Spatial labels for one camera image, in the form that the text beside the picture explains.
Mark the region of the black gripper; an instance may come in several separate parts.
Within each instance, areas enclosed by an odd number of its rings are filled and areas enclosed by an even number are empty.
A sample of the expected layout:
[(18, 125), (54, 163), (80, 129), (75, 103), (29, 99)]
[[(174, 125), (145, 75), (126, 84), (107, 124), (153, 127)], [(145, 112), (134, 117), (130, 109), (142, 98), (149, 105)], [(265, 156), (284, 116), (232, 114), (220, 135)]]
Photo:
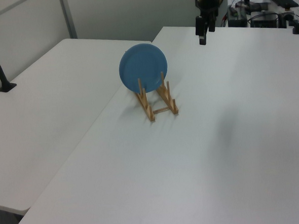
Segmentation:
[(215, 13), (219, 8), (220, 0), (195, 0), (195, 6), (200, 11), (200, 16), (196, 17), (196, 36), (199, 38), (200, 45), (206, 45), (206, 23), (203, 17), (209, 16), (208, 23), (208, 31), (215, 31)]

